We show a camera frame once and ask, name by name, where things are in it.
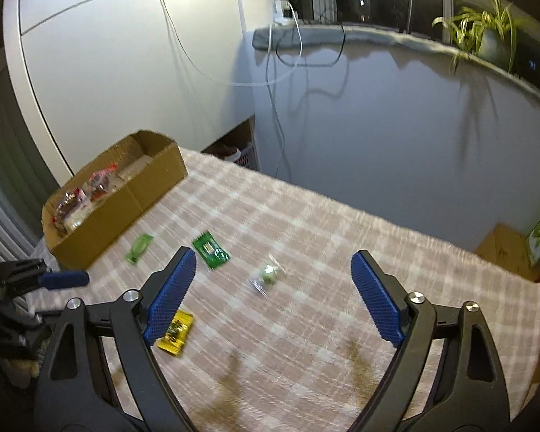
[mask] checkered tablecloth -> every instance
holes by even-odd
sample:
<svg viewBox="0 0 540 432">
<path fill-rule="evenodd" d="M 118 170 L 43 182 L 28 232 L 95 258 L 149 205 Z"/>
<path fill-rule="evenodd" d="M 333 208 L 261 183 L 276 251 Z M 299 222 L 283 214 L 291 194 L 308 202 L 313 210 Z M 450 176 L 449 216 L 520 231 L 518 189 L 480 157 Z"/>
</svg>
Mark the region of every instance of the checkered tablecloth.
<svg viewBox="0 0 540 432">
<path fill-rule="evenodd" d="M 204 431 L 343 431 L 394 353 L 350 277 L 350 257 L 367 249 L 407 291 L 442 305 L 480 304 L 504 368 L 511 414 L 518 413 L 540 350 L 540 285 L 308 190 L 182 152 L 189 176 L 89 268 L 88 287 L 36 291 L 32 306 L 63 307 L 71 297 L 114 300 L 209 230 L 232 259 L 211 271 L 198 258 L 182 305 L 196 322 L 182 356 L 153 348 L 191 420 Z M 124 255 L 141 233 L 156 238 L 133 267 Z M 37 254 L 48 258 L 44 247 Z M 268 254 L 285 276 L 264 298 L 248 279 Z M 107 356 L 122 406 L 138 415 L 112 344 L 106 342 Z M 426 401 L 440 346 L 432 346 L 409 415 Z"/>
</svg>

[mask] blue textured pad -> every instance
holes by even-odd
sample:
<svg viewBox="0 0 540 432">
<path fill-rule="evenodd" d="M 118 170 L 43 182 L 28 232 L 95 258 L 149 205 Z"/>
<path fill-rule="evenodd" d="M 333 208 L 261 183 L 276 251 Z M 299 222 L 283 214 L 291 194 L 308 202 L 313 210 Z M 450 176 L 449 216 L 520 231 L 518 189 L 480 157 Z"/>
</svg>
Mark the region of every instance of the blue textured pad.
<svg viewBox="0 0 540 432">
<path fill-rule="evenodd" d="M 404 341 L 404 334 L 400 329 L 400 312 L 384 289 L 384 285 L 359 252 L 352 257 L 350 271 L 380 336 L 398 348 Z"/>
<path fill-rule="evenodd" d="M 38 276 L 38 284 L 48 290 L 81 287 L 89 282 L 90 278 L 86 271 L 60 271 Z"/>
<path fill-rule="evenodd" d="M 196 254 L 188 250 L 148 308 L 144 339 L 149 345 L 164 336 L 196 274 Z"/>
</svg>

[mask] open cardboard box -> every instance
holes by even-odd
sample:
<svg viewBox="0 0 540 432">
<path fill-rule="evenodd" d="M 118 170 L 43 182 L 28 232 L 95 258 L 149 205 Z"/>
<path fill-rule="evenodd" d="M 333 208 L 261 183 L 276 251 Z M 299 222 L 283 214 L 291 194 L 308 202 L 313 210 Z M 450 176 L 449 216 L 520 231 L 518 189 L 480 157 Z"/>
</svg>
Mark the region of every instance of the open cardboard box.
<svg viewBox="0 0 540 432">
<path fill-rule="evenodd" d="M 52 215 L 66 191 L 81 187 L 97 170 L 115 163 L 120 171 L 144 154 L 153 160 L 106 197 L 74 231 L 63 237 L 59 234 L 52 223 Z M 46 246 L 68 269 L 87 268 L 139 216 L 187 175 L 180 149 L 171 138 L 144 130 L 127 136 L 85 165 L 50 196 L 42 208 Z"/>
</svg>

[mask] silver screw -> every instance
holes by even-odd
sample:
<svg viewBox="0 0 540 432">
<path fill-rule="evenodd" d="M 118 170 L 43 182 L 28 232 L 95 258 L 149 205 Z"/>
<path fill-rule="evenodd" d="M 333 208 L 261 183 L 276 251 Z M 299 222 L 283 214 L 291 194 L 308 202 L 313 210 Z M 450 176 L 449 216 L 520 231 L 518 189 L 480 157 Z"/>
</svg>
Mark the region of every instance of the silver screw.
<svg viewBox="0 0 540 432">
<path fill-rule="evenodd" d="M 424 294 L 417 293 L 416 291 L 414 291 L 413 293 L 408 294 L 408 298 L 413 303 L 422 303 L 422 302 L 424 302 L 426 300 L 426 297 L 424 297 Z"/>
<path fill-rule="evenodd" d="M 124 295 L 122 296 L 122 299 L 124 299 L 126 302 L 134 302 L 140 298 L 140 293 L 136 289 L 131 289 L 130 291 L 126 291 Z"/>
<path fill-rule="evenodd" d="M 480 305 L 474 301 L 468 301 L 465 305 L 467 311 L 478 311 L 480 310 Z"/>
<path fill-rule="evenodd" d="M 78 297 L 74 297 L 73 299 L 70 299 L 68 303 L 66 304 L 66 307 L 68 307 L 70 310 L 77 309 L 79 306 L 81 306 L 82 301 Z"/>
</svg>

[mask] brown cardboard box on floor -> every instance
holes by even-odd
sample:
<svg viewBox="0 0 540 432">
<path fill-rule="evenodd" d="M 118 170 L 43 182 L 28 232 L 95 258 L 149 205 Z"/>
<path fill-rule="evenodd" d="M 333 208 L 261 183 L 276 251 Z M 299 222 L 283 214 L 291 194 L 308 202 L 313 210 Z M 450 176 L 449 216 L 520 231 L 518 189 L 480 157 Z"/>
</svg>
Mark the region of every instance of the brown cardboard box on floor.
<svg viewBox="0 0 540 432">
<path fill-rule="evenodd" d="M 504 224 L 497 224 L 474 253 L 528 281 L 540 277 L 540 268 L 530 267 L 526 237 Z"/>
<path fill-rule="evenodd" d="M 81 187 L 96 171 L 112 163 L 118 171 L 142 155 L 153 160 L 128 182 L 104 199 L 74 231 L 61 237 L 52 215 L 63 193 Z M 174 185 L 188 175 L 176 142 L 151 131 L 138 131 L 110 147 L 54 193 L 42 208 L 42 228 L 46 246 L 65 267 L 87 268 Z"/>
</svg>

